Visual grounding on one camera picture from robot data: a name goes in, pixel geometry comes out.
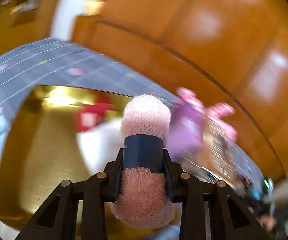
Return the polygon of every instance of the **blue object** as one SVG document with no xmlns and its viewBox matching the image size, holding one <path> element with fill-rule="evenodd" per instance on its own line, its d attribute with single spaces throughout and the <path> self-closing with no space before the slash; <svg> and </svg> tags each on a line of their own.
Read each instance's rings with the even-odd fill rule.
<svg viewBox="0 0 288 240">
<path fill-rule="evenodd" d="M 256 191 L 253 187 L 251 187 L 248 191 L 247 191 L 247 195 L 256 199 L 256 200 L 261 200 L 260 195 L 258 193 L 258 191 Z"/>
<path fill-rule="evenodd" d="M 136 134 L 124 139 L 123 169 L 144 167 L 152 173 L 164 172 L 163 141 L 161 138 Z"/>
</svg>

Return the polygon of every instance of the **pink plush toy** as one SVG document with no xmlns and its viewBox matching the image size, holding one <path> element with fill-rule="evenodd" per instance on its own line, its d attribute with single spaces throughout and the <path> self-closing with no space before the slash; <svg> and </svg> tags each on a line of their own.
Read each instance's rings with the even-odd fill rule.
<svg viewBox="0 0 288 240">
<path fill-rule="evenodd" d="M 194 91 L 191 91 L 187 88 L 179 87 L 177 89 L 177 95 L 179 97 L 179 100 L 177 102 L 174 102 L 175 106 L 180 106 L 183 104 L 183 101 L 185 101 L 189 103 L 190 105 L 192 105 L 192 107 L 199 113 L 201 114 L 205 113 L 204 104 L 202 103 L 202 101 L 196 98 L 196 94 L 194 93 Z"/>
<path fill-rule="evenodd" d="M 161 141 L 163 151 L 169 122 L 170 111 L 159 99 L 151 95 L 134 97 L 124 109 L 121 124 L 124 143 L 132 136 L 149 135 Z M 112 212 L 134 229 L 156 229 L 168 225 L 174 219 L 175 206 L 166 195 L 164 174 L 153 172 L 152 167 L 124 169 L 127 149 L 129 147 L 124 146 L 121 191 L 118 200 L 111 205 Z M 149 161 L 150 153 L 144 154 Z"/>
<path fill-rule="evenodd" d="M 224 116 L 234 114 L 234 108 L 227 103 L 218 103 L 206 109 L 206 116 L 214 121 L 220 129 L 226 134 L 230 142 L 235 142 L 237 139 L 237 131 L 229 124 L 221 120 Z"/>
</svg>

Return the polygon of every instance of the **pink fuzzy object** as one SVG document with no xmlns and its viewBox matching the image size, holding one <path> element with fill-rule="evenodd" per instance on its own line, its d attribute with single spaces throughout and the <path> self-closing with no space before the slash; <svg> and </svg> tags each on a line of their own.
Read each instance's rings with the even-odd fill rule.
<svg viewBox="0 0 288 240">
<path fill-rule="evenodd" d="M 112 212 L 134 229 L 156 229 L 174 219 L 174 204 L 165 190 L 164 174 L 151 173 L 147 168 L 125 169 L 121 193 Z"/>
<path fill-rule="evenodd" d="M 135 134 L 154 135 L 163 140 L 168 135 L 170 110 L 162 101 L 151 95 L 134 97 L 125 107 L 122 138 Z"/>
<path fill-rule="evenodd" d="M 165 144 L 170 111 L 159 99 L 142 95 L 132 99 L 124 110 L 121 134 L 124 139 L 135 134 L 161 138 Z M 121 176 L 121 193 L 111 205 L 112 212 L 135 229 L 156 229 L 174 219 L 175 206 L 165 189 L 165 176 L 149 168 L 125 169 Z"/>
</svg>

